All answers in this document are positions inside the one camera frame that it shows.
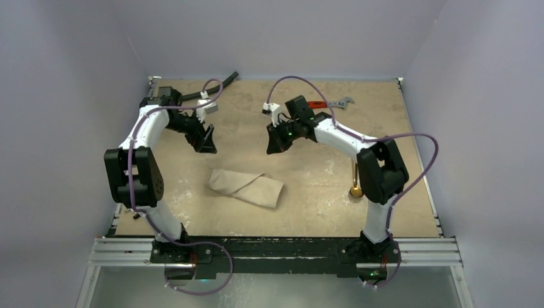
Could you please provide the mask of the beige cloth napkin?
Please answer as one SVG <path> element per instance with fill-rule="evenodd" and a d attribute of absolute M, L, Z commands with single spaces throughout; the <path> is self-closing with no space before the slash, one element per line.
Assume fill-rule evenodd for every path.
<path fill-rule="evenodd" d="M 213 169 L 207 187 L 252 205 L 276 209 L 284 183 L 264 173 L 242 173 Z"/>

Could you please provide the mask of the gold spoon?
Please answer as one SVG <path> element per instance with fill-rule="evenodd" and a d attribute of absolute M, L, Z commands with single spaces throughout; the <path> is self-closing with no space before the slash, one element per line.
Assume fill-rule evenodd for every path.
<path fill-rule="evenodd" d="M 359 167 L 355 160 L 352 160 L 352 186 L 349 193 L 353 198 L 359 199 L 363 197 L 363 191 L 359 185 Z"/>

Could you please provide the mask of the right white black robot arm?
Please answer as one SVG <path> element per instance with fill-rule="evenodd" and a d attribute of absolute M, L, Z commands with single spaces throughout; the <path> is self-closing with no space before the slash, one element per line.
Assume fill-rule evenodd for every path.
<path fill-rule="evenodd" d="M 409 173 L 394 140 L 378 141 L 333 120 L 325 112 L 315 113 L 303 96 L 286 104 L 289 116 L 282 119 L 279 104 L 264 103 L 268 155 L 287 151 L 297 139 L 310 139 L 345 154 L 352 160 L 354 181 L 368 199 L 367 218 L 361 232 L 360 252 L 368 261 L 383 256 L 392 243 L 390 220 L 395 198 L 404 191 Z"/>

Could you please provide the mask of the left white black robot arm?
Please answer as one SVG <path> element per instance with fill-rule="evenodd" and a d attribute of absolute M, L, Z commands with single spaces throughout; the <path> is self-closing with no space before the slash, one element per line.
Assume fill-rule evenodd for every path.
<path fill-rule="evenodd" d="M 196 105 L 187 107 L 172 87 L 159 91 L 161 96 L 142 99 L 127 138 L 105 151 L 104 162 L 113 200 L 145 219 L 156 241 L 166 245 L 166 254 L 184 262 L 191 256 L 192 243 L 183 224 L 161 203 L 165 184 L 153 148 L 164 130 L 172 130 L 182 134 L 195 152 L 215 154 L 214 126 L 206 124 L 205 117 L 217 109 L 217 97 L 203 90 Z"/>

